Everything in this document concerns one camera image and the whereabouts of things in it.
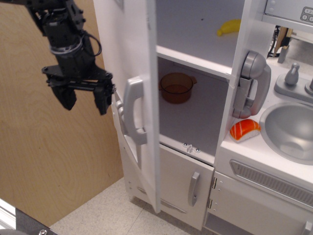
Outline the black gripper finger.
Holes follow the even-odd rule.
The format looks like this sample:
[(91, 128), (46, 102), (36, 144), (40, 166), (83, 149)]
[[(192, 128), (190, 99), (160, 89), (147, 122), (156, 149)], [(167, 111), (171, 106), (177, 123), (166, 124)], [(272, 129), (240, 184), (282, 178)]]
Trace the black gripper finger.
[(65, 109), (71, 110), (73, 108), (76, 102), (74, 89), (68, 87), (52, 87), (52, 91)]
[(96, 107), (100, 115), (105, 115), (112, 103), (112, 95), (115, 92), (114, 84), (98, 84), (93, 91)]

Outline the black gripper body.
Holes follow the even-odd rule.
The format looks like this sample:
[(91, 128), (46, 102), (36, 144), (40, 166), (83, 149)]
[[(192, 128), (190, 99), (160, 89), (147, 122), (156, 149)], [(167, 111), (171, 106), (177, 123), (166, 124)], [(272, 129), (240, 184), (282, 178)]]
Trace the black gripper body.
[(69, 54), (57, 54), (58, 65), (44, 67), (42, 73), (47, 76), (47, 84), (55, 92), (73, 90), (114, 92), (112, 74), (97, 67), (96, 54), (86, 49)]

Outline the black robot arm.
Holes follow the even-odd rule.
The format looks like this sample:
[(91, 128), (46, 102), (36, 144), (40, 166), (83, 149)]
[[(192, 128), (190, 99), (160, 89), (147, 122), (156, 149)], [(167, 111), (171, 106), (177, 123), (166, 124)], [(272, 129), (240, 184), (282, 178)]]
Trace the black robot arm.
[(76, 102), (76, 90), (89, 91), (99, 113), (105, 115), (112, 103), (115, 85), (112, 74), (96, 65), (91, 39), (83, 29), (86, 19), (73, 0), (9, 0), (8, 4), (22, 5), (37, 28), (49, 41), (49, 50), (57, 65), (42, 68), (47, 84), (62, 106), (71, 110)]

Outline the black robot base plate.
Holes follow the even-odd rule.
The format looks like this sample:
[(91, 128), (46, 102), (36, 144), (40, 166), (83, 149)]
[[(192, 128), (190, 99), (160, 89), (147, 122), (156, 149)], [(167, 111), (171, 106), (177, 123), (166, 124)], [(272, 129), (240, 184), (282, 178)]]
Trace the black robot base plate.
[(0, 209), (0, 234), (1, 235), (57, 235), (49, 227), (36, 219), (28, 216), (21, 210), (14, 212)]

